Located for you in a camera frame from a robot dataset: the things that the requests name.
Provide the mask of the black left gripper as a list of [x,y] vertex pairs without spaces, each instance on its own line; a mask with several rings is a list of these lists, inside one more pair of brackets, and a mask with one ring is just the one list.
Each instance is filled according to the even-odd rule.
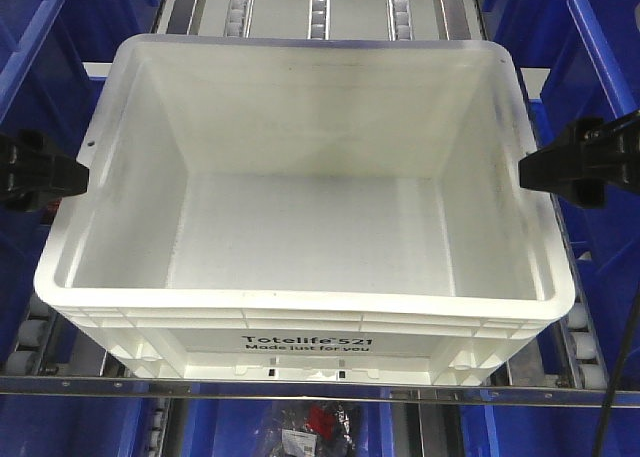
[[57,208],[61,197],[84,194],[89,169],[62,152],[43,132],[1,134],[1,203],[36,212]]

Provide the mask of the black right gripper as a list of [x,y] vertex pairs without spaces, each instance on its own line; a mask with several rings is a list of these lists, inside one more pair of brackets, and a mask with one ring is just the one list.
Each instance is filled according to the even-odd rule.
[[553,190],[580,208],[604,208],[606,183],[639,192],[639,110],[613,121],[577,119],[518,163],[519,184]]

